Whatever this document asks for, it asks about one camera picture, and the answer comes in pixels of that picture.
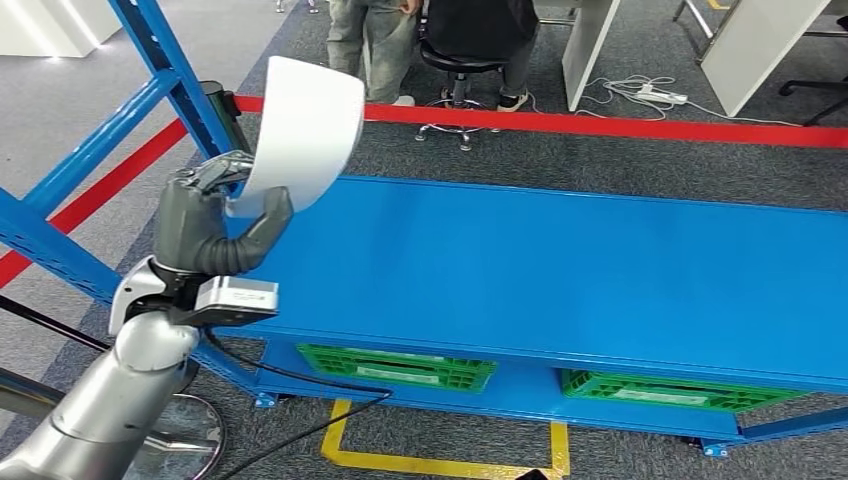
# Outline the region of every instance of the green plastic crate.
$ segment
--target green plastic crate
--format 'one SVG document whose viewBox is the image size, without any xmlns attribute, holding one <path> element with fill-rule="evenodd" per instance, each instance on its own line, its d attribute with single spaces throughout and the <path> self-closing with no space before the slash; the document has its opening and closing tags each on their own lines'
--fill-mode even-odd
<svg viewBox="0 0 848 480">
<path fill-rule="evenodd" d="M 805 392 L 742 387 L 660 377 L 562 370 L 563 393 L 660 405 L 745 412 L 804 395 Z"/>
<path fill-rule="evenodd" d="M 322 373 L 479 393 L 495 362 L 359 348 L 300 344 L 298 351 Z"/>
</svg>

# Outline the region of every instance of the black cable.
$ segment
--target black cable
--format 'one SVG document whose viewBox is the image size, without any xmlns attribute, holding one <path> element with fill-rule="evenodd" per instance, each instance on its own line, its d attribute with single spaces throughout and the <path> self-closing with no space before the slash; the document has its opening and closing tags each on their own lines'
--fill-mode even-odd
<svg viewBox="0 0 848 480">
<path fill-rule="evenodd" d="M 90 337 L 79 330 L 73 329 L 63 323 L 60 323 L 41 312 L 37 312 L 26 305 L 22 305 L 11 298 L 0 295 L 0 309 L 17 315 L 24 320 L 29 320 L 36 325 L 40 325 L 48 330 L 52 330 L 65 338 L 69 338 L 77 343 L 81 343 L 88 348 L 105 352 L 112 348 L 111 345 L 101 342 L 100 340 Z"/>
<path fill-rule="evenodd" d="M 287 446 L 291 445 L 292 443 L 297 442 L 298 440 L 301 440 L 303 438 L 308 437 L 309 435 L 312 435 L 315 432 L 319 432 L 319 431 L 329 427 L 330 425 L 332 425 L 336 422 L 340 422 L 340 421 L 344 420 L 345 418 L 352 417 L 353 415 L 356 415 L 357 413 L 363 412 L 363 411 L 367 410 L 368 408 L 373 407 L 374 405 L 376 405 L 376 404 L 382 402 L 383 400 L 386 400 L 387 398 L 394 395 L 394 392 L 392 390 L 389 390 L 388 388 L 365 387 L 365 386 L 362 386 L 362 385 L 354 385 L 352 383 L 335 382 L 333 380 L 324 380 L 323 378 L 318 378 L 318 377 L 313 377 L 313 376 L 310 376 L 310 375 L 305 375 L 305 374 L 302 374 L 302 373 L 292 372 L 292 371 L 289 371 L 289 370 L 284 370 L 282 368 L 275 367 L 273 365 L 267 365 L 267 364 L 264 364 L 262 362 L 257 362 L 257 361 L 251 360 L 249 358 L 246 358 L 246 357 L 239 355 L 238 353 L 230 350 L 229 347 L 226 347 L 224 344 L 222 344 L 221 341 L 218 339 L 218 337 L 216 337 L 215 334 L 212 333 L 212 328 L 213 327 L 210 326 L 210 325 L 203 327 L 203 334 L 206 336 L 206 339 L 209 340 L 209 343 L 211 343 L 215 348 L 217 348 L 221 352 L 229 355 L 230 357 L 232 357 L 232 358 L 234 358 L 238 361 L 244 362 L 244 363 L 246 363 L 246 364 L 248 364 L 252 367 L 261 368 L 263 370 L 268 370 L 269 372 L 273 372 L 273 373 L 276 373 L 278 375 L 283 375 L 285 377 L 294 378 L 294 379 L 297 379 L 297 380 L 302 380 L 304 382 L 316 383 L 318 385 L 325 385 L 325 386 L 328 386 L 328 387 L 344 388 L 345 390 L 355 390 L 355 391 L 367 392 L 367 393 L 379 393 L 381 395 L 378 398 L 375 398 L 375 399 L 370 400 L 366 403 L 363 403 L 362 405 L 354 408 L 353 410 L 350 410 L 349 412 L 347 412 L 345 414 L 339 415 L 338 417 L 335 417 L 335 418 L 331 418 L 331 419 L 327 420 L 326 422 L 315 425 L 314 427 L 312 427 L 308 430 L 305 430 L 301 433 L 298 433 L 297 435 L 294 435 L 294 436 L 289 437 L 289 438 L 287 438 L 287 439 L 285 439 L 285 440 L 283 440 L 279 443 L 272 445 L 270 448 L 263 450 L 263 451 L 257 453 L 256 455 L 248 458 L 244 462 L 240 463 L 235 468 L 233 468 L 229 472 L 225 473 L 223 476 L 218 477 L 218 480 L 227 480 L 228 478 L 232 478 L 237 473 L 239 473 L 242 470 L 250 467 L 254 463 L 258 462 L 259 460 L 262 460 L 263 458 L 267 457 L 268 455 L 271 455 L 272 453 L 276 452 L 277 450 L 280 450 L 284 447 L 287 447 Z"/>
</svg>

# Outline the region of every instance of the jeans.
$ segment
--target jeans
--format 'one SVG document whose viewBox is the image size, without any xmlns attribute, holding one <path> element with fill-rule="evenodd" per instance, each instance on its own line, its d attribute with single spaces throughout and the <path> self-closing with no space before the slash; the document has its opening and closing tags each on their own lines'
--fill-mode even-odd
<svg viewBox="0 0 848 480">
<path fill-rule="evenodd" d="M 405 0 L 330 0 L 330 68 L 356 76 L 368 42 L 369 102 L 394 103 L 409 70 L 416 19 L 400 11 Z"/>
</svg>

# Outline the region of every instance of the stool caster wheel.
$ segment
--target stool caster wheel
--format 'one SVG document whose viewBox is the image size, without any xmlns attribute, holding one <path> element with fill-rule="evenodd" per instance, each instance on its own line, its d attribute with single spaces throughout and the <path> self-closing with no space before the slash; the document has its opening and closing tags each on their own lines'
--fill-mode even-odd
<svg viewBox="0 0 848 480">
<path fill-rule="evenodd" d="M 415 135 L 415 140 L 418 142 L 423 142 L 424 140 L 427 140 L 427 136 L 424 134 L 427 133 L 427 130 L 429 129 L 430 125 L 424 125 L 423 127 L 419 128 L 418 134 Z"/>
<path fill-rule="evenodd" d="M 459 144 L 459 149 L 463 152 L 471 151 L 471 137 L 469 137 L 467 133 L 462 134 L 462 143 Z"/>
</svg>

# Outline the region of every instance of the red tape line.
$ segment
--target red tape line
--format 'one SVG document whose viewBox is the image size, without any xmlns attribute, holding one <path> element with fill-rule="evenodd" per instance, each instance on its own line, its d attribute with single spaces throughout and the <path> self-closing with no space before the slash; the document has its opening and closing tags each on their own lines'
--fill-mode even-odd
<svg viewBox="0 0 848 480">
<path fill-rule="evenodd" d="M 186 133 L 186 128 L 179 119 L 171 122 L 53 216 L 50 219 L 50 224 L 65 234 L 73 231 L 135 177 L 139 176 L 141 172 L 176 145 Z M 32 262 L 28 258 L 17 252 L 9 252 L 3 255 L 0 258 L 0 288 L 8 285 L 30 264 Z"/>
<path fill-rule="evenodd" d="M 236 96 L 244 112 L 261 112 L 262 97 Z M 848 148 L 848 128 L 788 127 L 704 122 L 646 122 L 633 118 L 595 118 L 552 113 L 498 113 L 431 107 L 368 104 L 365 120 L 393 123 L 464 125 L 527 132 L 637 137 L 687 142 Z"/>
</svg>

